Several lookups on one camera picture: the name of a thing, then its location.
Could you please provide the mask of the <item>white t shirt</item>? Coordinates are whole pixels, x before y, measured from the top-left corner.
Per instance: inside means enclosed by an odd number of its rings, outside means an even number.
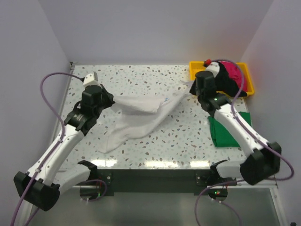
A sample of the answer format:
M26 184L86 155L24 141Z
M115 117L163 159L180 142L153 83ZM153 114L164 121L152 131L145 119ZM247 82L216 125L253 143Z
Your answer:
M100 144L95 153L109 153L124 142L143 138L170 115L189 94L192 81L182 81L183 88L150 97L115 96L116 103L101 120L103 132L97 135Z

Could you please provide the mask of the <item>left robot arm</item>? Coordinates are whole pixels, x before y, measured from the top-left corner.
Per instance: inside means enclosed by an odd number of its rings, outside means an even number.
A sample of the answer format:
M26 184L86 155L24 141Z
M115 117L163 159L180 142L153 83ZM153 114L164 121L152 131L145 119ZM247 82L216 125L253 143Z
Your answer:
M43 156L26 173L17 172L17 192L27 202L43 211L50 210L60 196L55 176L72 149L96 125L101 112L114 104L113 94L102 84L88 85L81 100L68 113L62 130Z

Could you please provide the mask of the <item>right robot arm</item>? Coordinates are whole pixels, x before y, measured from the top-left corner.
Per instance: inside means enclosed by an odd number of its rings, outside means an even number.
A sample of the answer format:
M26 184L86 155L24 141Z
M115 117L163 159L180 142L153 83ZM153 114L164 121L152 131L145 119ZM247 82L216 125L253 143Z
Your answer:
M202 109L233 136L246 157L243 161L223 160L211 165L209 178L213 184L220 185L226 178L242 178L255 185L279 172L280 145L257 134L231 101L224 94L217 93L212 72L196 73L190 93L196 95Z

